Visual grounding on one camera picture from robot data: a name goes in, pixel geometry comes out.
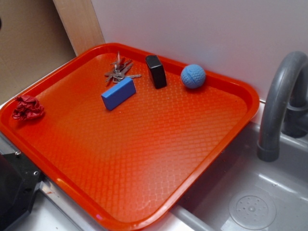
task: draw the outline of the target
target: gray sink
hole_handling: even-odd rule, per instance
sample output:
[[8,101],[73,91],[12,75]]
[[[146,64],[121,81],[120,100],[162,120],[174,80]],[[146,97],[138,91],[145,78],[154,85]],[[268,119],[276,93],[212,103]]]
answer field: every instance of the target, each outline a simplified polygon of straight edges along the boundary
[[250,123],[178,202],[215,231],[308,230],[308,146],[281,136],[280,157],[257,157],[259,126]]

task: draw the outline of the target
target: red tray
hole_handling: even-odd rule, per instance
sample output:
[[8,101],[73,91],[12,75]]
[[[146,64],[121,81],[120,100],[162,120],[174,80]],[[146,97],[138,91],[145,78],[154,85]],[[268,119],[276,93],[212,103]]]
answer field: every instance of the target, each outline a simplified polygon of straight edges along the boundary
[[[113,111],[101,94],[116,53],[132,59],[137,93]],[[51,180],[107,229],[130,231],[162,217],[258,110],[246,83],[207,71],[205,84],[184,87],[186,64],[159,57],[167,87],[155,89],[145,57],[120,44],[95,47],[26,89],[45,116],[12,119],[0,130]]]

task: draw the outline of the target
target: textured ball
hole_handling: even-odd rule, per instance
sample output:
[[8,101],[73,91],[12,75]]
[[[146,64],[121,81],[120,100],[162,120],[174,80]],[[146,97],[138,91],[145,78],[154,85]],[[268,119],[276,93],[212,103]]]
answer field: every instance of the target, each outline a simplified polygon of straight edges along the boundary
[[188,65],[181,73],[181,80],[190,89],[201,87],[205,82],[205,71],[199,65]]

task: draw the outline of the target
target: faucet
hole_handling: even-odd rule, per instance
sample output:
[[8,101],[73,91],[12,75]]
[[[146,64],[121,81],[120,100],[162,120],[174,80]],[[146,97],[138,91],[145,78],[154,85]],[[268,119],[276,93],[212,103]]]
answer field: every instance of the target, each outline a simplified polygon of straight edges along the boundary
[[294,137],[308,133],[308,57],[289,53],[281,62],[270,86],[260,125],[257,155],[271,162],[279,157],[281,132]]

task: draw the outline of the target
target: red cloth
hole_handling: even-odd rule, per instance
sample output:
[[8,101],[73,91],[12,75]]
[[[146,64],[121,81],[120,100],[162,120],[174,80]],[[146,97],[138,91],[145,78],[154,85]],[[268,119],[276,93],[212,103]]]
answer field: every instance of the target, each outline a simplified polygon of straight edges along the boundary
[[12,117],[17,120],[35,119],[44,114],[44,107],[39,103],[37,98],[22,95],[15,98],[18,101]]

